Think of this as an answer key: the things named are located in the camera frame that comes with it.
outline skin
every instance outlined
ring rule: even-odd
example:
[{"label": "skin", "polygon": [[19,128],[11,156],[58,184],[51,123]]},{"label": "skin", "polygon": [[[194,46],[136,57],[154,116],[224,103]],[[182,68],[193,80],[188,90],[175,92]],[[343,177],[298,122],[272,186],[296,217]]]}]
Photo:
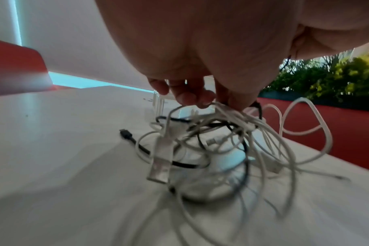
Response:
[{"label": "skin", "polygon": [[[310,59],[369,42],[369,0],[96,3],[112,38],[151,86],[200,108],[217,98],[243,110],[289,55]],[[204,89],[207,75],[216,93]]]}]

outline white table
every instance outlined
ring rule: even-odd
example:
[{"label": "white table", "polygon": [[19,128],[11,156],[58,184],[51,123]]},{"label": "white table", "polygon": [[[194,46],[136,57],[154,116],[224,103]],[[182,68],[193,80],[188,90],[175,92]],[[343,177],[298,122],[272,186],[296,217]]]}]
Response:
[{"label": "white table", "polygon": [[[0,97],[0,246],[208,245],[170,205],[166,188],[145,179],[149,166],[118,135],[149,131],[151,98],[115,87]],[[288,143],[298,159],[316,153]],[[238,245],[369,246],[369,171],[332,156],[306,168],[352,182],[300,175],[290,216],[276,221],[262,204]],[[268,182],[266,197],[282,204],[287,184]],[[253,193],[243,197],[250,202]],[[192,211],[219,236],[242,215],[239,199]]]}]

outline hand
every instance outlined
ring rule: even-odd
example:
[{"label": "hand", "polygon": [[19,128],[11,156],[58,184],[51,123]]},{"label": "hand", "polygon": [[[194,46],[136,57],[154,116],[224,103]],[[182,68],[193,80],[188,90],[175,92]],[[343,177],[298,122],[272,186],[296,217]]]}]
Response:
[{"label": "hand", "polygon": [[[132,65],[183,105],[204,107],[216,96],[242,110],[289,55],[310,59],[369,42],[369,0],[96,2]],[[204,89],[207,75],[216,95]]]}]

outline red surface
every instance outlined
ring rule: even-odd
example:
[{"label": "red surface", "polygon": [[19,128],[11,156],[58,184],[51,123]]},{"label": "red surface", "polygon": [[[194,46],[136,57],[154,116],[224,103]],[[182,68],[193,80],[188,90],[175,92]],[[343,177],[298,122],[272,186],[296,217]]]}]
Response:
[{"label": "red surface", "polygon": [[0,95],[54,89],[37,51],[0,41]]},{"label": "red surface", "polygon": [[[291,103],[268,98],[258,98],[258,101],[262,105],[267,103],[274,104],[282,113]],[[316,105],[316,107],[333,136],[333,148],[330,154],[369,169],[369,112],[322,105]],[[264,117],[272,128],[275,130],[279,129],[279,118],[275,110],[266,109]],[[287,116],[285,129],[304,131],[318,124],[309,106],[300,103]],[[325,136],[321,130],[306,136],[290,136],[285,133],[283,136],[317,150],[322,149],[325,143]]]}]

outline foliage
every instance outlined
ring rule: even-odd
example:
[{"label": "foliage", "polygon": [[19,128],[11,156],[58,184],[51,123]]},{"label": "foliage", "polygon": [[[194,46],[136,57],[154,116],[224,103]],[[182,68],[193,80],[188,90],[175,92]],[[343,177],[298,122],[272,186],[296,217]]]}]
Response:
[{"label": "foliage", "polygon": [[348,59],[342,53],[320,61],[291,61],[263,92],[294,91],[311,100],[369,103],[369,57]]}]

